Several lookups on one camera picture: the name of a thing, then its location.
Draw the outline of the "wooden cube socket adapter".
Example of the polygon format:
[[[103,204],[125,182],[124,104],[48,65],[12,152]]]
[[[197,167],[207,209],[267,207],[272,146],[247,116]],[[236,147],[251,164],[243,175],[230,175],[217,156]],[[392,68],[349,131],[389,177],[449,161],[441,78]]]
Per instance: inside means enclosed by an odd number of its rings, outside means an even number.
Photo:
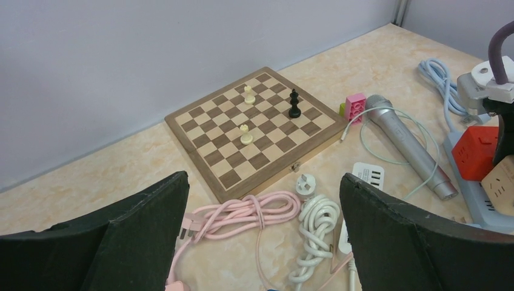
[[[513,216],[513,155],[506,156],[481,181],[494,209]]]

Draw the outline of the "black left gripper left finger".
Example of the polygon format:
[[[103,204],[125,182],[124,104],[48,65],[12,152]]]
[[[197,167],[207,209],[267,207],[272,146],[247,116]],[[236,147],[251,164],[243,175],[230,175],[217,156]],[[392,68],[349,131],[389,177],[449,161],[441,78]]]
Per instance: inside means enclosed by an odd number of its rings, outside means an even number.
[[[189,189],[179,171],[41,232],[1,236],[1,289],[164,290]]]

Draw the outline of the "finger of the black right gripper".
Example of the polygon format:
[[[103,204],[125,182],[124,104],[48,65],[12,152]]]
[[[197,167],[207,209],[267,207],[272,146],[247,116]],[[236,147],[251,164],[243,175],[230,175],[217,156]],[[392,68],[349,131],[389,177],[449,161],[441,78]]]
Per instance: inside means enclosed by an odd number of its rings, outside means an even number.
[[[493,165],[499,164],[506,156],[513,155],[513,103],[482,100],[486,112],[498,117],[498,143],[493,157]]]

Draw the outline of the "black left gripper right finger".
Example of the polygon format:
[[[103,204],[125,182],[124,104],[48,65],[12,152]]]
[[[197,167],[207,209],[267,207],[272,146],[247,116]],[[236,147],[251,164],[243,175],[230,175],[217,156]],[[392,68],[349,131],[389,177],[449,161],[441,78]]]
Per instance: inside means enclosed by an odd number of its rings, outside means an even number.
[[[362,212],[355,192],[368,200]],[[443,218],[351,173],[339,198],[363,290],[513,289],[513,236]]]

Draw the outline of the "red cube socket adapter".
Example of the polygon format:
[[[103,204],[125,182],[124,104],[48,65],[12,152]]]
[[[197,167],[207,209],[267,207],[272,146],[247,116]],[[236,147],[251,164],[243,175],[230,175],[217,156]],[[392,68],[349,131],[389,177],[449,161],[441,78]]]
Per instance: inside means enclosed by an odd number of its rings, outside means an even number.
[[[452,148],[452,155],[462,179],[482,181],[493,169],[498,143],[498,126],[471,126]]]

